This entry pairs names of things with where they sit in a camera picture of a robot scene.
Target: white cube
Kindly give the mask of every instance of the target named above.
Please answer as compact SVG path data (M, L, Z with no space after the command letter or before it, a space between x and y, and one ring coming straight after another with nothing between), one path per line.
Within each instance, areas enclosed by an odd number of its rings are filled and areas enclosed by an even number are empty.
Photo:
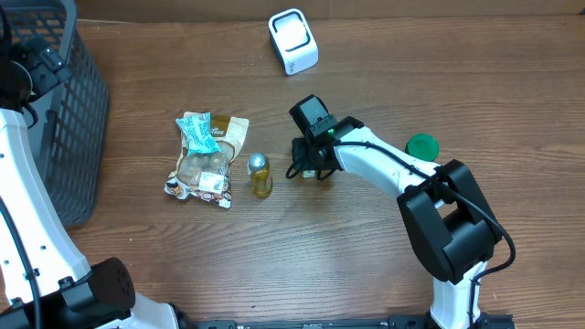
M309 69L319 60L319 50L313 33L304 19L303 13L296 8L285 10L268 21L271 41L284 71L288 75Z

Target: light blue packet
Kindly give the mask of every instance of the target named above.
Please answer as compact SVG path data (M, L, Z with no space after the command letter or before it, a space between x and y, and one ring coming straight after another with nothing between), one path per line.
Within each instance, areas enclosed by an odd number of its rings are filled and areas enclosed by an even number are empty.
M211 113L176 119L176 124L186 138L187 155L221 152L221 148L210 133Z

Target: bottle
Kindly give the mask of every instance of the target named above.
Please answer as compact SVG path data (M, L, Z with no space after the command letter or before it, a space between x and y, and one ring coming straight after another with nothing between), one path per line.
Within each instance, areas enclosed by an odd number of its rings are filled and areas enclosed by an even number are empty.
M271 164L266 155L255 153L250 156L248 175L252 182L252 193L264 197L272 193Z

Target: green round object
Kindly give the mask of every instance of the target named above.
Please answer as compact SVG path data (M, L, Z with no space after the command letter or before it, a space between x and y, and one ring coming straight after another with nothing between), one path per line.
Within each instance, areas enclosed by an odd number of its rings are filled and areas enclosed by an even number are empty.
M439 156L439 143L427 133L419 133L406 144L405 152L423 161L434 161Z

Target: gray basket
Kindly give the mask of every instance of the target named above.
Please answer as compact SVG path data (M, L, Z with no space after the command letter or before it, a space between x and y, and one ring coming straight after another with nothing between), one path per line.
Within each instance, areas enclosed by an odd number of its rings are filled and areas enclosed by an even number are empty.
M85 223L96 203L108 89L76 29L73 0L0 0L13 42L43 37L73 73L32 105L38 123L28 131L38 172L63 225Z

